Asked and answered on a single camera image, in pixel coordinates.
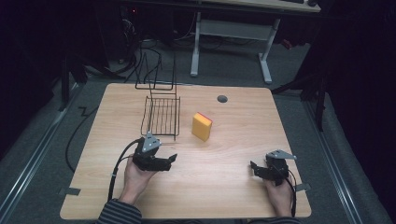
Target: striped sleeve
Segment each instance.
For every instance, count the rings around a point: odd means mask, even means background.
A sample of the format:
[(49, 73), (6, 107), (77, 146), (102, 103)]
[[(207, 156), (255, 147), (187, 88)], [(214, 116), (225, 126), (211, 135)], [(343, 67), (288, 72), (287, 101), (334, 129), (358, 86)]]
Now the striped sleeve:
[(141, 223), (142, 214), (140, 211), (127, 203), (121, 203), (113, 199), (105, 204), (97, 224), (137, 224)]
[(301, 224), (301, 221), (295, 217), (274, 217), (267, 219), (251, 220), (251, 224)]

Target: wire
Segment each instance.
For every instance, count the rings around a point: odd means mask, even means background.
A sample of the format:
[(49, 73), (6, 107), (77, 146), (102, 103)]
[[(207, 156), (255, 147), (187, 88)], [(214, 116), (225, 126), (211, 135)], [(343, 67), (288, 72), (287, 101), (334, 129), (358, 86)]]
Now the wire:
[(179, 39), (178, 41), (174, 41), (173, 43), (174, 43), (175, 45), (177, 45), (177, 46), (189, 47), (189, 46), (192, 46), (192, 45), (195, 43), (195, 40), (194, 40), (194, 39), (191, 39), (192, 37), (195, 37), (195, 35), (186, 36), (185, 38)]
[[(146, 80), (148, 79), (149, 74), (151, 74), (153, 71), (155, 71), (156, 69), (158, 69), (159, 66), (162, 66), (162, 55), (161, 55), (161, 53), (160, 53), (159, 51), (157, 51), (157, 50), (155, 50), (155, 49), (148, 49), (148, 48), (141, 48), (141, 49), (151, 50), (151, 51), (157, 53), (157, 54), (158, 54), (158, 57), (159, 57), (158, 62), (157, 62), (157, 65), (155, 65), (151, 70), (149, 70), (149, 71), (146, 73), (146, 75), (144, 76), (144, 78), (143, 78), (143, 83), (146, 83)], [(137, 83), (141, 83), (140, 74), (137, 74), (137, 73), (136, 73), (136, 82), (137, 82)]]
[(93, 112), (95, 112), (95, 111), (99, 108), (99, 106), (97, 106), (97, 107), (96, 107), (93, 111), (91, 111), (91, 113), (89, 113), (88, 115), (85, 114), (85, 110), (87, 109), (87, 107), (80, 107), (80, 108), (83, 109), (83, 111), (82, 111), (82, 113), (81, 113), (81, 116), (82, 116), (82, 117), (85, 117), (85, 118), (79, 123), (79, 125), (77, 126), (77, 128), (73, 131), (72, 135), (71, 135), (70, 138), (69, 138), (69, 141), (67, 142), (66, 150), (64, 151), (64, 156), (65, 156), (65, 158), (66, 158), (66, 164), (67, 164), (67, 166), (69, 167), (69, 169), (70, 169), (73, 173), (76, 171), (76, 169), (73, 168), (73, 166), (70, 164), (70, 161), (69, 161), (68, 153), (69, 153), (70, 144), (71, 144), (71, 142), (72, 142), (74, 136), (76, 135), (78, 129), (82, 126), (82, 124), (85, 122), (85, 120), (87, 120), (87, 119), (93, 114)]
[(176, 40), (176, 41), (177, 40), (182, 40), (182, 39), (185, 39), (185, 38), (189, 38), (190, 36), (193, 36), (193, 35), (190, 35), (190, 32), (192, 30), (192, 27), (194, 26), (194, 22), (195, 22), (196, 16), (197, 16), (197, 13), (195, 12), (194, 16), (192, 17), (192, 22), (191, 22), (189, 31), (185, 35), (183, 35), (181, 38), (177, 38), (177, 39), (174, 39), (174, 40)]
[(297, 186), (297, 180), (296, 177), (294, 176), (293, 172), (291, 170), (289, 170), (289, 173), (293, 176), (294, 179), (294, 188)]
[(259, 42), (259, 40), (256, 39), (248, 39), (248, 40), (244, 40), (243, 43), (238, 43), (237, 41), (231, 41), (228, 40), (229, 38), (224, 38), (224, 42), (230, 43), (230, 44), (234, 44), (234, 45), (238, 45), (238, 46), (245, 46), (245, 45), (250, 45), (250, 44), (254, 44)]
[(218, 49), (218, 48), (220, 48), (222, 45), (223, 45), (223, 43), (224, 43), (224, 38), (223, 37), (220, 37), (220, 36), (216, 36), (216, 37), (214, 37), (214, 36), (205, 36), (206, 37), (206, 39), (214, 39), (214, 40), (217, 40), (217, 41), (219, 41), (219, 43), (218, 43), (218, 45), (217, 46), (215, 46), (214, 48), (206, 48), (206, 47), (204, 47), (203, 45), (202, 45), (202, 43), (200, 43), (200, 45), (199, 45), (199, 47), (201, 48), (201, 49)]
[(296, 195), (296, 189), (293, 187), (293, 185), (290, 183), (289, 179), (287, 177), (285, 177), (275, 166), (273, 166), (280, 175), (283, 176), (283, 178), (288, 182), (290, 188), (291, 188), (291, 192), (293, 193), (293, 202), (291, 205), (291, 216), (295, 217), (296, 216), (296, 204), (297, 204), (297, 195)]
[(129, 76), (127, 78), (125, 78), (124, 83), (128, 82), (129, 78), (132, 76), (132, 74), (134, 72), (136, 72), (136, 69), (142, 63), (142, 45), (140, 45), (140, 47), (139, 47), (139, 52), (140, 52), (139, 62), (134, 66), (134, 70), (129, 74)]
[(131, 142), (120, 154), (119, 159), (117, 160), (116, 166), (114, 167), (113, 174), (111, 175), (111, 180), (110, 180), (110, 186), (108, 188), (108, 196), (107, 200), (110, 201), (113, 198), (113, 190), (114, 190), (114, 184), (116, 183), (116, 177), (117, 177), (117, 171), (119, 170), (119, 165), (120, 163), (125, 160), (126, 158), (129, 157), (123, 157), (125, 155), (125, 152), (135, 143), (138, 143), (140, 141), (144, 141), (144, 138), (139, 138)]
[[(134, 52), (138, 48), (137, 45), (139, 44), (139, 41), (134, 41), (134, 40), (140, 39), (140, 36), (141, 36), (141, 30), (140, 29), (137, 29), (137, 30), (138, 30), (138, 32), (136, 32), (136, 34), (133, 34), (133, 36), (130, 40), (131, 43), (127, 43), (126, 58), (129, 59), (128, 64), (125, 65), (123, 68), (121, 68), (117, 71), (114, 71), (112, 73), (119, 75), (123, 72), (130, 70), (134, 65), (136, 65), (136, 57), (134, 55)], [(92, 71), (88, 67), (85, 67), (85, 71), (91, 75), (94, 75), (94, 76), (102, 76), (103, 75), (100, 72)]]

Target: wooden table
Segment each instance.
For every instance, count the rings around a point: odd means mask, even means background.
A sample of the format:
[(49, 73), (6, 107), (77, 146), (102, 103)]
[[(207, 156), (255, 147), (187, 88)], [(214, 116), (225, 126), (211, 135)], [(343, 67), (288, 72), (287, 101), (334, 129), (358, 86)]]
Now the wooden table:
[[(106, 203), (110, 175), (123, 149), (139, 138), (146, 96), (130, 84), (110, 84), (92, 125), (71, 188), (61, 210), (64, 219), (98, 218)], [(143, 218), (273, 217), (262, 180), (253, 176), (249, 162), (264, 166), (264, 156), (290, 146), (271, 92), (265, 88), (177, 86), (180, 96), (179, 136), (158, 138), (156, 154), (177, 153), (169, 172), (159, 172), (139, 198)], [(219, 95), (228, 98), (218, 102)], [(209, 139), (191, 133), (192, 116), (201, 112), (213, 120)], [(134, 152), (131, 147), (127, 154)], [(289, 168), (301, 183), (294, 161)], [(122, 191), (125, 162), (120, 164), (114, 197)], [(311, 208), (304, 191), (297, 192), (297, 217)]]

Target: wrist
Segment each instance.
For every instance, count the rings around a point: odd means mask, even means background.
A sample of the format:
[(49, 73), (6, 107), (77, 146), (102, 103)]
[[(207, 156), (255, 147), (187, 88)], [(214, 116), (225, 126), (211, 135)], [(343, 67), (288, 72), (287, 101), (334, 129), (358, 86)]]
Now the wrist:
[(291, 217), (291, 210), (290, 209), (276, 209), (276, 216), (277, 217)]
[(138, 197), (139, 195), (133, 189), (129, 189), (125, 187), (124, 190), (122, 191), (121, 196), (119, 197), (119, 202), (134, 205)]

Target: human hand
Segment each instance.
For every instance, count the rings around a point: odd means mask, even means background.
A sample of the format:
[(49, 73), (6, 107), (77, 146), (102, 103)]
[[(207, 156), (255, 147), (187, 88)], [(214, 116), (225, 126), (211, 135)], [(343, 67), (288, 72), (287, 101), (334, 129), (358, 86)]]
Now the human hand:
[(283, 180), (279, 186), (275, 185), (275, 181), (264, 179), (264, 186), (267, 188), (268, 199), (275, 208), (277, 217), (291, 217), (291, 204), (293, 194), (290, 185)]
[(128, 158), (124, 172), (124, 189), (119, 202), (134, 204), (139, 195), (146, 189), (149, 180), (157, 172), (142, 171), (133, 162), (132, 155)]

